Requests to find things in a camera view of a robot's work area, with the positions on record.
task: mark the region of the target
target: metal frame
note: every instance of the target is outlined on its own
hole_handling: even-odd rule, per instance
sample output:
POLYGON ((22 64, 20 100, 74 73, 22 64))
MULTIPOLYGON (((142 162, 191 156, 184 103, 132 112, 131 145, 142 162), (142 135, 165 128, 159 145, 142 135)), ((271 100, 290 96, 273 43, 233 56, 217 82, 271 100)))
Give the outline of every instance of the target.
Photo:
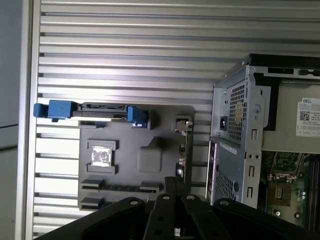
MULTIPOLYGON (((309 56, 319 56, 320 48, 316 44, 305 44, 305 40, 318 40, 319 34, 314 33, 314 29, 317 29, 319 19, 319 6, 314 2, 290 2, 288 4, 287 1, 270 1, 270 2, 257 2, 257 1, 248 1, 248 2, 238 2, 231 1, 227 4, 223 1, 217 2, 209 2, 207 0, 200 0, 197 2, 191 0, 174 0, 174 1, 150 1, 150 0, 124 0, 122 2, 112 2, 105 0, 42 0, 43 6, 42 11, 44 13, 65 13, 66 11, 76 10, 77 13, 112 13, 119 15, 136 15, 136 18, 139 19, 139 25, 143 22, 141 21, 141 17, 137 14, 142 10, 146 11, 150 15, 154 16, 183 16, 184 21, 175 21, 174 23, 181 30, 178 32, 173 32, 171 27, 172 21, 168 22, 151 22, 151 25, 148 27, 148 31, 145 31, 147 35, 158 35, 159 33, 163 33, 165 35, 181 35, 182 33, 188 33, 183 36, 183 41, 181 40, 171 40, 171 39, 113 39, 113 38, 93 38, 93 39, 84 39, 77 37, 50 37, 50 36, 41 36, 40 41, 41 45, 39 46, 39 18, 42 19, 45 23, 42 24, 43 31, 42 33, 54 32, 54 31, 63 31, 64 33, 71 33, 74 31, 84 31, 84 32, 94 32, 97 30, 97 24, 106 24, 101 18, 95 19, 93 22, 86 22, 86 24, 94 24, 93 28, 90 28, 89 25, 85 28, 82 26, 74 26, 68 25, 69 20, 74 20, 67 18, 68 16, 64 16, 62 19, 67 20, 66 22, 60 22, 58 25, 51 25, 54 21, 59 21, 59 17, 49 17, 39 15, 39 6, 34 6, 34 2, 37 5, 40 5, 40 0, 23 0, 23 16, 22 16, 22 43, 21 43, 21 79, 20 79, 20 115, 19 115, 19 148, 18 148, 18 179, 17 179, 17 205, 16 205, 16 239, 31 239, 32 238, 32 229, 34 232, 42 231, 51 231, 56 228, 58 225, 63 225, 69 221, 69 219, 50 219, 49 217, 35 217, 34 222, 39 225, 32 225, 32 221, 28 223, 28 226, 25 226, 26 219, 30 220, 33 212, 42 211, 46 213, 52 213, 54 211, 63 214, 73 213, 77 216, 83 216, 86 212, 80 212, 78 210, 70 207, 69 199, 59 199, 61 204, 59 206, 44 206, 37 205, 41 201, 41 203, 46 204, 49 203, 53 198, 44 198, 35 197, 32 200, 32 196, 34 195, 34 190, 37 188, 37 184, 41 184, 41 190, 46 187, 48 184, 50 187, 56 185, 56 179, 53 178, 41 178, 34 180, 35 176, 35 166, 37 167, 37 162, 40 163, 41 158, 34 159, 34 150, 35 150, 35 137, 37 129, 37 133, 40 135, 51 136, 52 130, 54 127, 48 121, 38 120, 38 124, 42 124, 45 126, 38 126, 36 128, 36 120, 30 119, 30 110, 33 108, 33 103, 36 101, 35 96, 37 94, 37 84, 41 84, 38 88, 38 93, 43 94, 45 97, 38 97, 37 101, 39 103, 47 104, 48 99, 67 99, 70 100, 70 96, 64 92, 64 94, 55 94, 57 90, 65 90, 65 86, 74 86, 73 90, 77 97, 82 97, 83 91, 81 88, 87 88, 90 93, 92 93, 92 89, 96 87, 103 88, 102 91, 117 89, 117 91, 108 91, 108 94, 100 96, 99 102, 103 101, 117 101, 119 99, 125 99, 129 102, 136 103, 155 103, 162 105, 170 105, 177 103, 178 105, 182 104, 190 104, 196 109, 196 122, 194 126, 195 134, 194 134, 194 145, 197 146, 197 151, 208 148, 208 141, 210 140, 209 135, 209 120, 211 114, 211 97, 212 93, 209 91, 212 86, 212 79, 219 78, 220 75, 226 70, 230 68, 230 63, 233 63, 235 59, 240 59, 244 57, 249 52, 256 53, 274 53, 274 54, 286 54, 290 53, 292 55, 302 55, 306 53, 309 56), (211 16, 215 17, 215 19, 226 18, 226 20, 217 20, 212 22, 208 19, 208 24, 205 26, 210 30, 197 29, 195 32, 189 29, 189 26, 194 27, 204 27, 203 21, 199 19, 193 19, 195 16, 211 16), (257 24, 252 21, 233 21, 235 18, 266 18, 272 19, 273 23, 266 24, 257 24), (290 21, 286 22, 277 22, 274 23, 274 19, 290 19, 290 21), (305 30, 304 34, 297 35, 295 34, 297 30, 305 30), (199 37, 197 33, 205 37, 216 36, 218 38, 212 39, 212 41, 208 40, 189 40, 188 36, 199 37), (224 41, 225 38, 231 39, 231 41, 224 41), (64 46, 66 40, 69 40, 74 44, 74 46, 64 46), (133 55, 133 56, 158 56, 158 57, 182 57, 182 58, 213 58, 213 63, 204 64, 204 62, 199 63, 190 63, 185 62, 183 59, 178 61, 170 61, 166 64, 163 64, 163 61, 158 61, 159 59, 153 59, 152 62, 149 61, 121 61, 120 65, 122 66, 122 70, 124 70, 127 66, 140 66, 144 67, 145 70, 143 74, 157 75, 157 77, 148 78, 148 77, 129 77, 128 75, 124 78, 110 78, 108 81, 100 81, 99 79, 91 79, 90 84, 88 84, 88 79, 73 79, 68 78, 62 79, 61 77, 50 78, 50 77, 39 77, 37 79, 38 72, 38 59, 33 56, 33 53, 39 48, 38 52, 42 54, 83 54, 83 55, 94 55, 94 54, 119 54, 121 56, 133 55), (150 70, 150 65, 159 66, 159 70, 150 70), (169 71, 168 67, 175 67, 179 69, 179 71, 169 71), (181 68, 186 68, 188 71, 182 71, 181 68), (169 81, 163 81, 164 77, 158 77, 158 75, 165 74, 168 76, 166 79, 169 81), (177 81, 174 76, 182 76, 183 84, 180 81, 177 81), (199 82, 190 82, 185 81, 185 78, 189 79, 190 77, 194 77, 197 79, 201 79, 199 82), (130 91, 126 88, 139 88, 139 90, 130 91), (141 97, 141 93, 147 90, 147 96, 141 97), (157 89, 156 98, 154 98, 154 90, 157 89), (166 93, 167 98, 162 98, 162 94, 166 93)), ((126 27, 123 27, 122 31, 130 31, 130 33, 135 30, 132 27, 128 27, 127 25, 132 24, 131 19, 128 18, 120 19, 119 21, 114 21, 115 25, 119 25, 122 23, 125 24, 126 27)), ((45 66, 47 64, 58 64, 60 61, 57 61, 55 57, 52 59, 51 57, 41 57, 39 59, 40 70, 42 73, 58 71, 61 72, 62 69, 64 71, 75 71, 75 68, 72 68, 70 65, 67 67, 49 67, 45 66)), ((92 73, 90 71, 91 61, 88 61, 88 58, 84 58, 82 60, 77 60, 77 63, 81 63, 84 65, 85 71, 92 73)), ((98 66, 100 73, 105 73, 105 66, 110 66, 112 62, 101 62, 100 60, 95 60, 93 62, 94 65, 98 66)), ((135 69, 134 72, 128 73, 128 71, 121 71, 122 74, 137 74, 135 69)), ((217 97, 217 89, 215 91, 214 97, 217 97)), ((55 143, 63 145, 64 143, 68 143, 72 145, 72 149, 67 152, 71 156, 71 162, 75 162, 75 155, 77 154, 77 148, 75 147, 77 143, 77 134, 79 132, 75 129, 71 129, 77 125, 77 122, 68 122, 64 123, 64 128, 59 128, 59 132, 63 132, 62 136, 68 136, 67 140, 58 141, 57 139, 48 139, 48 141, 44 141, 44 138, 39 138, 37 144, 42 147, 46 147, 45 145, 48 143, 55 143)), ((48 163, 51 163, 52 166, 57 168, 56 162, 49 160, 48 163)), ((48 168, 43 171, 38 171, 37 173, 41 173, 42 176, 46 176, 48 173, 48 168)), ((72 186, 72 191, 74 191, 74 186, 76 186, 76 176, 72 175, 74 169, 71 171, 52 171, 52 174, 71 174, 72 179, 65 180, 65 189, 72 186)))
POLYGON ((19 138, 17 159, 17 189, 15 239, 26 239, 27 178, 29 151, 29 107, 31 87, 31 50, 33 36, 33 0, 22 1, 22 33, 20 63, 19 138))
MULTIPOLYGON (((216 164, 219 165, 227 181, 232 181, 232 186, 226 183, 231 187, 229 191, 232 191, 232 196, 235 200, 256 208, 261 168, 262 132, 265 126, 265 114, 269 109, 265 107, 268 96, 261 95, 263 87, 256 86, 251 70, 253 70, 251 66, 243 66, 215 86, 211 136, 215 137, 212 140, 217 145, 216 164), (240 140, 230 138, 229 129, 220 130, 220 117, 229 117, 230 102, 228 101, 231 99, 231 91, 238 86, 244 86, 244 104, 241 107, 246 108, 245 112, 240 114, 241 117, 244 116, 241 120, 240 140), (228 167, 230 162, 226 164, 221 158, 228 158, 231 163, 237 164, 239 170, 232 171, 228 167), (238 191, 234 188, 235 183, 239 186, 238 191)), ((211 194, 213 199, 215 199, 215 194, 213 190, 211 194)))

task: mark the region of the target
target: power supply fan grille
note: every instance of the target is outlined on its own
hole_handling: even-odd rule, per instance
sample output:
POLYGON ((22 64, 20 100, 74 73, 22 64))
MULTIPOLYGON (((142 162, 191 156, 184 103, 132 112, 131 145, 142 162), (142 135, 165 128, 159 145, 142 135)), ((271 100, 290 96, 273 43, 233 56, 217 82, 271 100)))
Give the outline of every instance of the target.
POLYGON ((219 169, 215 178, 214 200, 227 198, 236 200, 233 194, 233 182, 219 169))
POLYGON ((229 138, 241 141, 243 121, 247 117, 247 103, 245 102, 246 87, 244 84, 230 90, 230 111, 228 121, 229 138))

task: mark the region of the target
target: blue latch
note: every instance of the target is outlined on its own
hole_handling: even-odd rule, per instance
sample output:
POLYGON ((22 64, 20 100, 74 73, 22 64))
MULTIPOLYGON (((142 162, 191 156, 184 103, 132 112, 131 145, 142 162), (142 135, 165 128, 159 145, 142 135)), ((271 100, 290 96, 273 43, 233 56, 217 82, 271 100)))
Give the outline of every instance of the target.
POLYGON ((70 119, 73 111, 77 110, 77 103, 74 101, 50 100, 48 109, 48 118, 53 122, 59 119, 70 119))
POLYGON ((148 115, 136 106, 128 106, 127 121, 133 123, 135 127, 146 128, 148 125, 148 115))

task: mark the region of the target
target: barcode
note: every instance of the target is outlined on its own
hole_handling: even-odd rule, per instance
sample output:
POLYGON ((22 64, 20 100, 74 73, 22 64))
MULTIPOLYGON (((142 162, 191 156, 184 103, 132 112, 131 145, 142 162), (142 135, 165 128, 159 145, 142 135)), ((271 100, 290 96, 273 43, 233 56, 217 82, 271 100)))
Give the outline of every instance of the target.
POLYGON ((301 111, 300 112, 300 121, 310 121, 310 112, 309 111, 301 111))

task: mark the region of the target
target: sticker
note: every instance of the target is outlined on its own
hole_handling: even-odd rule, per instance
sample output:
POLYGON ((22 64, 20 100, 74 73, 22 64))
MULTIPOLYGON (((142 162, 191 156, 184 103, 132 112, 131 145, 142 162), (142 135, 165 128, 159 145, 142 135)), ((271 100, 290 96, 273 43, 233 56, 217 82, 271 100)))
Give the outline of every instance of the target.
POLYGON ((223 147, 225 150, 229 151, 230 153, 237 155, 237 150, 223 142, 220 142, 220 146, 223 147))
POLYGON ((320 99, 304 97, 301 102, 298 102, 296 135, 320 138, 320 99))

